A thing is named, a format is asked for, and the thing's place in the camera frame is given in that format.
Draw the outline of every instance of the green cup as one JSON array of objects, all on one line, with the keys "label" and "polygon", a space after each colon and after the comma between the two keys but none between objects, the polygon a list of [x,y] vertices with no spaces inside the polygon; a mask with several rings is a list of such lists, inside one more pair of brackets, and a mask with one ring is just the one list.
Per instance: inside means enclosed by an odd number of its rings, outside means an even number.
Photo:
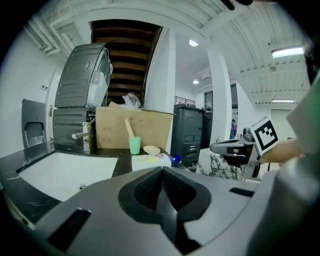
[{"label": "green cup", "polygon": [[130,153],[133,155],[139,154],[140,152],[141,137],[129,138]]}]

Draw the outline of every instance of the marble patterned surface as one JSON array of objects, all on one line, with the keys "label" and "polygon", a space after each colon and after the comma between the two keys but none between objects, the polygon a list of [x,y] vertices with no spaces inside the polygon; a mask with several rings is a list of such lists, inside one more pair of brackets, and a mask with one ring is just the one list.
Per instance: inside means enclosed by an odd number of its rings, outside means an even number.
[{"label": "marble patterned surface", "polygon": [[238,181],[244,178],[240,168],[224,163],[220,155],[212,153],[209,148],[200,150],[196,173]]}]

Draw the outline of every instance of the black countertop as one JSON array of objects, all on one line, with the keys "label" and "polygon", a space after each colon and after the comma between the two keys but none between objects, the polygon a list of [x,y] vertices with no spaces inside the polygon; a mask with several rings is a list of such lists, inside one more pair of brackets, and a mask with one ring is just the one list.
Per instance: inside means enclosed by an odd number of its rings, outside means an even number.
[{"label": "black countertop", "polygon": [[[19,211],[33,224],[61,201],[31,186],[18,173],[56,152],[88,157],[118,158],[112,177],[132,172],[132,155],[129,149],[95,148],[89,154],[85,154],[81,147],[42,143],[0,158],[0,183]],[[163,149],[160,153],[168,155]],[[146,155],[146,153],[141,149],[139,155]],[[179,163],[173,163],[172,166],[188,171]]]}]

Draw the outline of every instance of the plastic bag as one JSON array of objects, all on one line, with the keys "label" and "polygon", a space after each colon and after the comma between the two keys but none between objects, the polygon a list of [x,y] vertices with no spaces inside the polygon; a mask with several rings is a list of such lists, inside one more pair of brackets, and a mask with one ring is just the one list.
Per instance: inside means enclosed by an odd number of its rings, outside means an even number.
[{"label": "plastic bag", "polygon": [[140,100],[133,92],[129,92],[127,95],[122,96],[122,98],[124,99],[125,104],[120,105],[121,108],[133,110],[141,108]]}]

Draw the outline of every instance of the wall switch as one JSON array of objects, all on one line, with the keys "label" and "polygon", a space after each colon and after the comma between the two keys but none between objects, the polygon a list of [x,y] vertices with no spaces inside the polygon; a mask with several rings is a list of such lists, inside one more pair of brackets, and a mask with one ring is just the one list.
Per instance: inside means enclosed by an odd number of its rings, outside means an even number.
[{"label": "wall switch", "polygon": [[41,87],[40,87],[42,90],[45,90],[45,91],[47,91],[48,90],[48,86],[46,86],[45,84],[43,84],[43,85],[41,85]]}]

